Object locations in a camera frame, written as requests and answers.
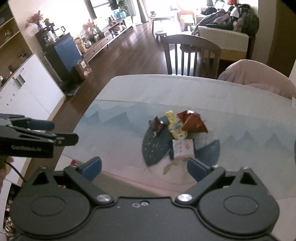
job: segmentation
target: curtain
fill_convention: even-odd
[[[146,23],[149,21],[149,18],[147,16],[144,4],[142,0],[137,0],[139,11],[140,11],[140,17],[141,17],[141,22]]]
[[[90,15],[91,19],[97,19],[97,16],[96,16],[96,14],[94,12],[94,8],[93,8],[93,6],[91,4],[91,1],[90,0],[84,0],[84,2],[85,2],[85,5],[87,7],[87,10],[89,11],[89,15]]]

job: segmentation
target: white cabinet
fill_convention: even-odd
[[[14,79],[10,79],[0,91],[0,113],[9,113],[9,105],[16,98],[19,87]]]
[[[64,99],[65,95],[39,58],[32,55],[0,90],[0,113],[48,120]],[[30,158],[14,157],[13,165],[24,175],[29,162]],[[10,171],[6,180],[16,185],[21,183],[14,170]]]
[[[6,180],[3,181],[3,185],[0,193],[0,223],[3,223],[3,220],[4,220],[6,202],[7,202],[10,186],[11,186],[10,182]]]
[[[25,81],[23,86],[27,87],[43,108],[51,114],[59,101],[64,97],[64,94],[49,75],[37,55],[31,56],[23,64],[19,74]]]
[[[41,120],[47,120],[50,115],[25,85],[17,90],[12,101],[10,101],[8,105],[6,104],[5,110],[5,112],[9,114],[24,115]]]
[[[22,172],[22,169],[24,167],[24,164],[26,162],[26,157],[13,157],[13,163],[12,165],[21,173]],[[9,174],[6,176],[5,180],[15,184],[15,185],[18,185],[18,182],[19,182],[19,176],[18,174],[13,170],[11,169]]]

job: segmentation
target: snack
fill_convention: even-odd
[[[192,139],[173,140],[174,159],[195,157]]]
[[[200,114],[195,113],[192,110],[186,110],[181,113],[178,113],[177,116],[184,122],[184,125],[182,127],[183,131],[208,133],[204,122],[200,118]]]
[[[188,132],[182,130],[183,122],[174,114],[173,111],[169,110],[165,113],[170,124],[168,129],[176,140],[183,140],[187,137]]]
[[[163,121],[159,120],[158,117],[155,117],[153,120],[149,121],[150,129],[153,131],[154,136],[156,136],[165,126]]]

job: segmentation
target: white snack package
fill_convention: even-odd
[[[192,139],[173,140],[174,159],[195,157]]]

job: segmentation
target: chair backrest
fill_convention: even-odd
[[[296,87],[285,75],[263,63],[249,59],[241,59],[233,63],[218,79],[250,85],[288,99],[296,98]]]
[[[162,43],[165,52],[165,60],[167,64],[168,74],[173,74],[172,71],[172,63],[170,59],[170,48],[169,44],[175,45],[175,68],[176,74],[178,74],[178,54],[177,54],[177,44],[181,44],[181,75],[184,75],[184,52],[188,53],[188,63],[187,63],[187,75],[190,75],[190,66],[191,66],[191,53],[195,53],[194,56],[194,66],[193,66],[193,76],[199,77],[208,77],[208,78],[217,78],[217,72],[219,67],[219,61],[221,56],[221,49],[219,46],[214,44],[213,42],[194,35],[185,35],[185,34],[177,34],[171,35],[162,38]],[[201,76],[201,70],[203,66],[204,59],[204,50],[207,50],[207,61],[204,69],[204,76]],[[213,67],[210,67],[210,58],[211,53],[215,54]]]

